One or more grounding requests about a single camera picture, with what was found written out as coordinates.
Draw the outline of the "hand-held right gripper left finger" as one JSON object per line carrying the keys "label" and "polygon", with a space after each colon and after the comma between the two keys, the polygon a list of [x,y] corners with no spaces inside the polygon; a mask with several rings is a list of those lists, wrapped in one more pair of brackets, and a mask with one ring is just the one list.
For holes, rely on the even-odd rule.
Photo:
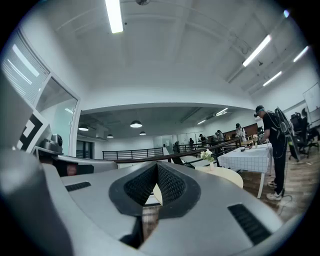
{"label": "hand-held right gripper left finger", "polygon": [[158,249],[157,209],[146,206],[157,180],[156,162],[61,179],[66,187],[89,184],[69,192],[76,205],[112,238],[139,250]]}

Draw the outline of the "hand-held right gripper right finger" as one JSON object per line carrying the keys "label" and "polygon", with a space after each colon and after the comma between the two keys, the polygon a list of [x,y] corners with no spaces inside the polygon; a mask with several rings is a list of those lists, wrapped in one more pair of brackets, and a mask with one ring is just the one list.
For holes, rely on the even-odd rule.
{"label": "hand-held right gripper right finger", "polygon": [[174,212],[188,206],[185,215],[160,218],[139,247],[149,256],[265,256],[283,225],[278,215],[249,192],[225,178],[181,165],[160,162],[198,184],[168,205]]}

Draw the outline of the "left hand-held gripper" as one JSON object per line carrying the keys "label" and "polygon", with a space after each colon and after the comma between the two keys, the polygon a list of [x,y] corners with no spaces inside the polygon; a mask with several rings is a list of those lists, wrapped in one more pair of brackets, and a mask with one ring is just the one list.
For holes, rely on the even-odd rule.
{"label": "left hand-held gripper", "polygon": [[49,122],[28,104],[10,84],[3,72],[0,73],[0,157],[6,152],[25,152],[57,156],[57,161],[92,166],[93,173],[118,169],[114,161],[103,159],[77,158],[62,155],[59,145],[61,137],[52,134]]}

